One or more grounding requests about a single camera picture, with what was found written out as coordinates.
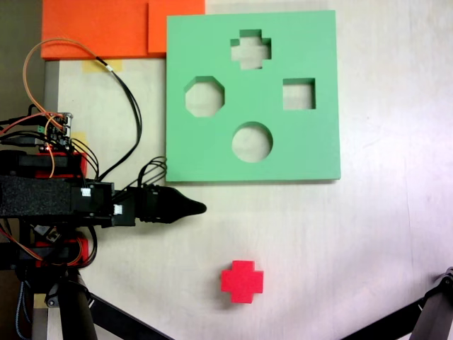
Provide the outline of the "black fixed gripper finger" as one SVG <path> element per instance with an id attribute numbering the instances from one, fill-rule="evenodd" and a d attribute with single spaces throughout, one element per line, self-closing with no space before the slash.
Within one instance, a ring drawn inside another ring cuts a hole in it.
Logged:
<path id="1" fill-rule="evenodd" d="M 197 202 L 171 187 L 161 187 L 161 206 L 167 211 L 206 211 L 204 203 Z"/>

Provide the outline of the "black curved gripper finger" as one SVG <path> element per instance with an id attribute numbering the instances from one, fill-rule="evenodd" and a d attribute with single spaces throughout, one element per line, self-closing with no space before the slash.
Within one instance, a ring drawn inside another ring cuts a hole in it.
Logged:
<path id="1" fill-rule="evenodd" d="M 190 217 L 201 214 L 202 212 L 178 212 L 178 211 L 153 212 L 141 216 L 140 221 L 147 223 L 171 224 L 184 217 Z"/>

